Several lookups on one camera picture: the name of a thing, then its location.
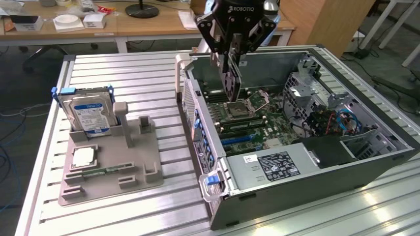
hard drive label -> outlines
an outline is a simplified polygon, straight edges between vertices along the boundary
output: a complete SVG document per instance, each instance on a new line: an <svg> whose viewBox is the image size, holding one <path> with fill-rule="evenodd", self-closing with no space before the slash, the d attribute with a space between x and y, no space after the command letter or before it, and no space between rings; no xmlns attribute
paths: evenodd
<svg viewBox="0 0 420 236"><path fill-rule="evenodd" d="M101 114L103 110L102 104L77 105L74 110L85 132L101 133L109 130L106 117Z"/></svg>
<svg viewBox="0 0 420 236"><path fill-rule="evenodd" d="M266 179L275 181L299 175L298 169L286 151L257 158Z"/></svg>

small green circuit board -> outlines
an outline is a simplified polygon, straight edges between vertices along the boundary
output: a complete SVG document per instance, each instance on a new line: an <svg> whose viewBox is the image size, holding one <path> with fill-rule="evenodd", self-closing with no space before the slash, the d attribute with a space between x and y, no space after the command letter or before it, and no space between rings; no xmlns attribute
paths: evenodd
<svg viewBox="0 0 420 236"><path fill-rule="evenodd" d="M278 103L279 98L274 93L266 93L261 89L249 89L247 99L235 102L207 103L209 113L213 122L229 123L229 125L242 124L243 120L263 120L261 127L241 128L237 131L223 133L218 129L221 141L231 140L251 135L251 139L245 142L223 145L227 156L247 153L274 146L285 146L297 139L297 134L290 128L287 119L283 117Z"/></svg>

hard drive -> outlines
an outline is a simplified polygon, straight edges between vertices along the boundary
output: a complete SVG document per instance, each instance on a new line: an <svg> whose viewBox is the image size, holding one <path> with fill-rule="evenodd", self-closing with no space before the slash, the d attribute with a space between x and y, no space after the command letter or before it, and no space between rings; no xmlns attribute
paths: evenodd
<svg viewBox="0 0 420 236"><path fill-rule="evenodd" d="M71 131L83 131L91 138L110 135L110 126L118 124L111 111L113 88L57 88L51 97L59 104L71 125Z"/></svg>

desk leg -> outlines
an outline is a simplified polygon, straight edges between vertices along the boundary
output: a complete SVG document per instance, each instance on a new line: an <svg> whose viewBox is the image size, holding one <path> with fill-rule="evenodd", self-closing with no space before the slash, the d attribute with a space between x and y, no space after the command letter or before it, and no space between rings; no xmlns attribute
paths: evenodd
<svg viewBox="0 0 420 236"><path fill-rule="evenodd" d="M291 34L290 30L281 31L281 35L279 35L279 38L277 41L277 46L286 46L287 45L287 42L290 39L290 34Z"/></svg>
<svg viewBox="0 0 420 236"><path fill-rule="evenodd" d="M382 11L365 39L362 40L361 44L359 44L359 49L363 49L375 33L375 31L378 30L386 16L389 15L389 12L391 11L393 7L395 5L395 1L394 0L390 0L390 3L387 4L387 7L385 8L385 11Z"/></svg>
<svg viewBox="0 0 420 236"><path fill-rule="evenodd" d="M420 44L415 47L415 49L413 50L413 52L409 54L407 58L405 59L405 61L402 62L402 66L406 67L409 65L409 63L411 63L411 61L414 60L415 56L418 56L420 54Z"/></svg>
<svg viewBox="0 0 420 236"><path fill-rule="evenodd" d="M389 40L391 39L394 33L397 32L398 28L401 27L402 23L405 22L406 18L409 17L410 13L413 12L414 8L417 7L418 2L413 2L413 4L410 5L410 7L406 9L406 11L403 12L403 14L401 15L397 23L394 24L391 30L389 31L385 39L381 41L378 48L382 49Z"/></svg>
<svg viewBox="0 0 420 236"><path fill-rule="evenodd" d="M118 53L127 53L126 37L115 37L115 43L117 43Z"/></svg>

wooden desk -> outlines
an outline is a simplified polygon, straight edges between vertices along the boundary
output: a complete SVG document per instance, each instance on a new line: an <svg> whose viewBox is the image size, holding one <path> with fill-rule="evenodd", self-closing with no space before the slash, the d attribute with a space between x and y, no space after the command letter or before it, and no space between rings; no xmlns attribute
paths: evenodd
<svg viewBox="0 0 420 236"><path fill-rule="evenodd" d="M1 30L1 20L0 46L115 42L118 52L126 53L127 41L201 38L198 30L186 30L182 27L177 16L178 10L169 8L174 7L189 10L187 4L178 2L151 2L155 3L154 6L158 8L159 14L157 17L150 19L137 19L125 14L125 7L134 4L134 2L97 3L97 5L101 6L115 7L117 12L119 13L118 15L111 14L105 16L105 28L85 29L65 33L55 32L51 22L51 19L55 17L55 12L65 10L65 7L41 7L38 2L25 2L23 9L26 12L33 15L39 15L43 19L46 19L41 31L17 32L15 30L11 30L9 32L3 32L3 30ZM291 30L294 30L294 26L282 15L274 32L274 35L281 36L277 41L277 45L286 45Z"/></svg>

